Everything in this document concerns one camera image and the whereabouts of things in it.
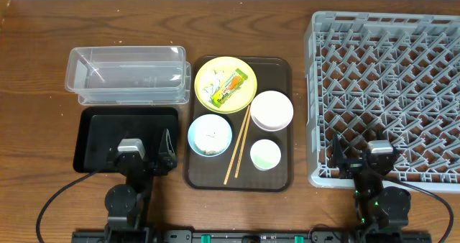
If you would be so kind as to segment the pile of cooked rice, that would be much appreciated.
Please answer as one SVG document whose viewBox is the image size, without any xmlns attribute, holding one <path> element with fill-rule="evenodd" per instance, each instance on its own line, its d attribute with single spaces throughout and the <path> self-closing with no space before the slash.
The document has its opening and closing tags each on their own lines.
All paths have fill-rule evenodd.
<svg viewBox="0 0 460 243">
<path fill-rule="evenodd" d="M 200 122 L 195 128 L 195 145 L 204 155 L 217 155 L 223 152 L 228 139 L 228 129 L 224 126 Z"/>
</svg>

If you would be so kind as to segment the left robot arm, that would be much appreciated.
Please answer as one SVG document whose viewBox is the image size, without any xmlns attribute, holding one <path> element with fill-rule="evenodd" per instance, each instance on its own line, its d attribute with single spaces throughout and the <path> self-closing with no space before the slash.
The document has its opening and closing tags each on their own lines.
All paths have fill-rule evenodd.
<svg viewBox="0 0 460 243">
<path fill-rule="evenodd" d="M 105 242 L 154 242 L 155 230 L 147 224 L 153 179 L 177 167 L 170 131 L 164 129 L 159 147 L 148 155 L 140 139 L 123 139 L 117 147 L 114 167 L 126 177 L 105 197 L 108 211 Z"/>
</svg>

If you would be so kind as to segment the green snack wrapper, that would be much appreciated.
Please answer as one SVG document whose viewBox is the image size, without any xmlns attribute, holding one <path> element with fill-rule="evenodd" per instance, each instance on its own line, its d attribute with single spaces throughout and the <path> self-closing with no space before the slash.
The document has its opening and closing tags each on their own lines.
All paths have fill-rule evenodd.
<svg viewBox="0 0 460 243">
<path fill-rule="evenodd" d="M 248 75 L 242 70 L 236 69 L 227 81 L 211 96 L 211 103 L 220 108 L 248 79 Z"/>
</svg>

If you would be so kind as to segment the light blue bowl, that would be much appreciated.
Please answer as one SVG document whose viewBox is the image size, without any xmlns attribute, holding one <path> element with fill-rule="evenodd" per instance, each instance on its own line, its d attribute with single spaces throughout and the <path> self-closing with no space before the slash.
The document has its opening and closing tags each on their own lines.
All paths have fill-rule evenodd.
<svg viewBox="0 0 460 243">
<path fill-rule="evenodd" d="M 202 152 L 200 152 L 198 150 L 198 148 L 196 147 L 196 144 L 195 144 L 195 133 L 196 133 L 196 126 L 200 122 L 207 123 L 207 124 L 212 124 L 213 126 L 221 125 L 221 126 L 224 126 L 224 127 L 226 127 L 228 129 L 229 139 L 228 139 L 227 146 L 226 146 L 225 150 L 223 151 L 223 152 L 225 152 L 226 149 L 229 147 L 229 145 L 231 143 L 233 133 L 232 133 L 231 126 L 227 122 L 227 120 L 225 120 L 225 118 L 223 118 L 223 117 L 221 117 L 219 115 L 216 115 L 216 114 L 205 114 L 203 116 L 198 117 L 195 121 L 192 122 L 192 124 L 190 125 L 189 130 L 188 130 L 188 144 L 190 145 L 191 149 L 195 153 L 197 153 L 198 155 L 204 156 L 204 157 L 215 157 L 215 156 L 218 156 L 218 155 L 223 153 L 223 152 L 220 152 L 217 155 L 204 155 Z"/>
</svg>

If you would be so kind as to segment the small white green cup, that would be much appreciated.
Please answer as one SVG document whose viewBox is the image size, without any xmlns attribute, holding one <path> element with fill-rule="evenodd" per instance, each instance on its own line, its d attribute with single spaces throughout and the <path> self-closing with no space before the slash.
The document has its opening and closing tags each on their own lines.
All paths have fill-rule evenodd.
<svg viewBox="0 0 460 243">
<path fill-rule="evenodd" d="M 280 163 L 281 150 L 272 140 L 261 139 L 251 146 L 250 157 L 256 169 L 266 171 Z"/>
</svg>

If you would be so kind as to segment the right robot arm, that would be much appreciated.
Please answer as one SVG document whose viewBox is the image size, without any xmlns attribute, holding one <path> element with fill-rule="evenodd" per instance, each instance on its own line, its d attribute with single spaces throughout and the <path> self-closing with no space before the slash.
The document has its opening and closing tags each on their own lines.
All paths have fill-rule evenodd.
<svg viewBox="0 0 460 243">
<path fill-rule="evenodd" d="M 383 180 L 400 153 L 379 134 L 367 143 L 358 158 L 348 158 L 335 134 L 328 166 L 339 169 L 340 179 L 352 179 L 355 187 L 356 215 L 362 224 L 352 237 L 355 242 L 402 242 L 402 228 L 408 225 L 410 193 Z"/>
</svg>

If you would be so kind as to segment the yellow plastic plate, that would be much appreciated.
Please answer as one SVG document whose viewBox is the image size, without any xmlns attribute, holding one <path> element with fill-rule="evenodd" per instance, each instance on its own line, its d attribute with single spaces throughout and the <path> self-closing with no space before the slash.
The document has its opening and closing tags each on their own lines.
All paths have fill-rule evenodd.
<svg viewBox="0 0 460 243">
<path fill-rule="evenodd" d="M 221 87 L 237 68 L 247 74 L 248 79 L 220 108 L 217 108 L 211 103 L 211 100 L 205 99 L 203 88 L 210 81 L 212 70 L 222 70 L 224 72 Z M 251 103 L 257 92 L 257 77 L 249 64 L 243 60 L 228 56 L 217 57 L 209 60 L 199 68 L 195 77 L 194 89 L 198 100 L 207 109 L 220 114 L 231 114 L 244 109 Z"/>
</svg>

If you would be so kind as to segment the pink white bowl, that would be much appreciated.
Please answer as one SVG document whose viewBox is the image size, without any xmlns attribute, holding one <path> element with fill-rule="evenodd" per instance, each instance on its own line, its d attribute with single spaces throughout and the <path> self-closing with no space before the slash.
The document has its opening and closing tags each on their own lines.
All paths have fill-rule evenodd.
<svg viewBox="0 0 460 243">
<path fill-rule="evenodd" d="M 267 132 L 276 132 L 287 127 L 293 114 L 290 99 L 278 91 L 261 92 L 254 97 L 250 109 L 252 121 Z"/>
</svg>

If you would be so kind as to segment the white tissue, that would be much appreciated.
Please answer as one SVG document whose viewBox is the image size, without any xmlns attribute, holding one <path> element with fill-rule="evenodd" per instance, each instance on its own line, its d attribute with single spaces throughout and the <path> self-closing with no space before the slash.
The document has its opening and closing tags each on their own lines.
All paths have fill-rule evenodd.
<svg viewBox="0 0 460 243">
<path fill-rule="evenodd" d="M 223 77 L 224 72 L 222 70 L 212 70 L 210 81 L 203 88 L 205 99 L 210 100 L 212 95 L 214 95 L 215 92 L 217 92 L 217 90 L 220 88 L 221 80 L 223 79 Z"/>
</svg>

